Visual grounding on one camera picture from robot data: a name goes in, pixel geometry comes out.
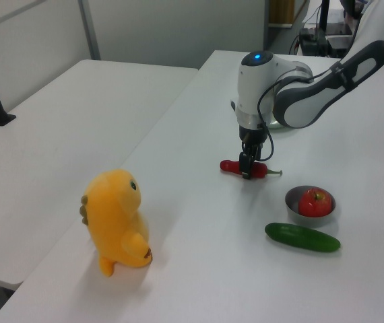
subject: white wall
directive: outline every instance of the white wall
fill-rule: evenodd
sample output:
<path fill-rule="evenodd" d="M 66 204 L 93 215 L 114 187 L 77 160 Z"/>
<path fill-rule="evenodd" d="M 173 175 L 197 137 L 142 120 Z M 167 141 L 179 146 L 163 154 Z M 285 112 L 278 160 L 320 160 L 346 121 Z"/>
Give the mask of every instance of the white wall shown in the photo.
<path fill-rule="evenodd" d="M 84 1 L 102 60 L 200 68 L 216 49 L 263 49 L 265 0 Z"/>
<path fill-rule="evenodd" d="M 77 0 L 46 0 L 2 22 L 0 98 L 4 108 L 11 110 L 89 58 Z"/>

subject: toy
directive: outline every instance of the toy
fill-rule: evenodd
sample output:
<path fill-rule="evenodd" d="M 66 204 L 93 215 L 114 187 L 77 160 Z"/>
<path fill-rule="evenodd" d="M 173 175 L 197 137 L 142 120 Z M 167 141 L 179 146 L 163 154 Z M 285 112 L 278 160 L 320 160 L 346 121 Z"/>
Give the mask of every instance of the toy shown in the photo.
<path fill-rule="evenodd" d="M 79 212 L 99 252 L 100 270 L 107 277 L 116 262 L 141 267 L 153 259 L 149 232 L 138 211 L 140 203 L 139 186 L 126 170 L 101 173 L 82 197 Z"/>

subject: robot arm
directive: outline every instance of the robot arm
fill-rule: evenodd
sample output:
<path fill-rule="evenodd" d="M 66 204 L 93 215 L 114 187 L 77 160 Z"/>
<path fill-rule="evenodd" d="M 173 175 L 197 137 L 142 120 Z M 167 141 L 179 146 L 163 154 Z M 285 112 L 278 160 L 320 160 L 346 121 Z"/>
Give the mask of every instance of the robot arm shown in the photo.
<path fill-rule="evenodd" d="M 310 84 L 294 82 L 276 91 L 274 116 L 286 127 L 307 127 L 383 65 L 384 0 L 376 0 L 366 10 L 353 45 L 340 62 Z"/>
<path fill-rule="evenodd" d="M 384 0 L 374 0 L 368 6 L 348 54 L 316 77 L 305 64 L 286 61 L 270 52 L 248 54 L 238 74 L 239 97 L 236 104 L 232 103 L 243 142 L 243 178 L 250 178 L 253 162 L 262 160 L 261 147 L 269 135 L 267 124 L 272 113 L 285 127 L 310 126 L 383 65 Z M 274 92 L 262 96 L 275 84 Z"/>

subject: black cable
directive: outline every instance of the black cable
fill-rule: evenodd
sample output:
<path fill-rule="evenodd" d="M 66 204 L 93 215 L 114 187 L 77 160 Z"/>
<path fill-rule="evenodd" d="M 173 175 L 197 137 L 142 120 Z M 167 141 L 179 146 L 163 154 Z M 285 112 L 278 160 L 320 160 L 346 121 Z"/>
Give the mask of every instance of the black cable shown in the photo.
<path fill-rule="evenodd" d="M 318 19 L 319 19 L 319 12 L 321 11 L 321 6 L 318 8 L 318 13 L 316 14 L 316 23 L 315 23 L 315 28 L 318 30 Z"/>
<path fill-rule="evenodd" d="M 289 55 L 291 55 L 292 45 L 294 45 L 295 40 L 296 40 L 297 38 L 300 38 L 300 35 L 295 36 L 294 40 L 292 41 L 291 47 L 289 48 L 289 53 L 288 53 Z"/>
<path fill-rule="evenodd" d="M 285 84 L 285 86 L 293 83 L 293 82 L 301 82 L 301 83 L 307 83 L 309 81 L 311 81 L 312 79 L 316 79 L 317 77 L 320 77 L 322 75 L 324 75 L 327 71 L 324 71 L 318 75 L 315 75 L 315 76 L 312 76 L 312 77 L 309 77 L 307 79 L 291 79 L 287 84 Z M 270 92 L 271 89 L 273 89 L 275 86 L 277 86 L 278 84 L 280 84 L 284 79 L 279 79 L 278 81 L 274 82 L 273 85 L 271 85 L 270 87 L 268 87 L 264 93 L 262 93 L 261 97 L 259 98 L 258 100 L 258 106 L 257 106 L 257 109 L 258 109 L 258 115 L 259 115 L 259 118 L 261 119 L 261 122 L 262 122 L 262 126 L 265 130 L 265 132 L 267 133 L 268 135 L 268 139 L 270 140 L 270 145 L 271 145 L 271 152 L 270 152 L 270 155 L 267 157 L 267 158 L 263 158 L 263 159 L 259 159 L 259 162 L 265 162 L 267 160 L 269 160 L 271 157 L 273 157 L 273 153 L 274 153 L 274 142 L 273 142 L 273 137 L 271 136 L 271 133 L 270 131 L 268 130 L 268 127 L 267 127 L 267 123 L 265 123 L 264 121 L 264 117 L 262 117 L 262 113 L 261 113 L 261 101 L 264 99 L 264 97 L 267 95 L 268 92 Z"/>
<path fill-rule="evenodd" d="M 305 24 L 302 25 L 303 28 L 306 26 L 307 22 L 308 22 L 310 19 L 313 18 L 313 16 L 315 15 L 316 11 L 318 11 L 318 9 L 321 9 L 321 6 L 322 6 L 322 5 L 320 5 L 318 8 L 316 8 L 316 10 L 312 13 L 312 15 L 305 21 Z"/>

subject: white table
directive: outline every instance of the white table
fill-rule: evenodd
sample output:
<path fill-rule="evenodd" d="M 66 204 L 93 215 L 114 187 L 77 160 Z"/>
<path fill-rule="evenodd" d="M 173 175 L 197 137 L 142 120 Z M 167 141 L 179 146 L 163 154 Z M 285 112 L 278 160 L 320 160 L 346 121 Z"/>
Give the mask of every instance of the white table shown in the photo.
<path fill-rule="evenodd" d="M 35 269 L 86 184 L 125 161 L 196 72 L 82 61 L 11 111 L 0 127 L 0 286 Z"/>
<path fill-rule="evenodd" d="M 267 164 L 284 175 L 246 181 L 218 169 L 241 149 L 229 101 L 244 55 L 215 52 L 122 166 L 141 186 L 153 263 L 104 277 L 77 215 L 0 323 L 384 322 L 384 69 L 314 125 L 274 131 Z M 285 58 L 314 73 L 335 61 Z M 340 251 L 266 237 L 290 222 L 284 196 L 302 184 L 334 195 L 336 220 L 319 229 Z"/>

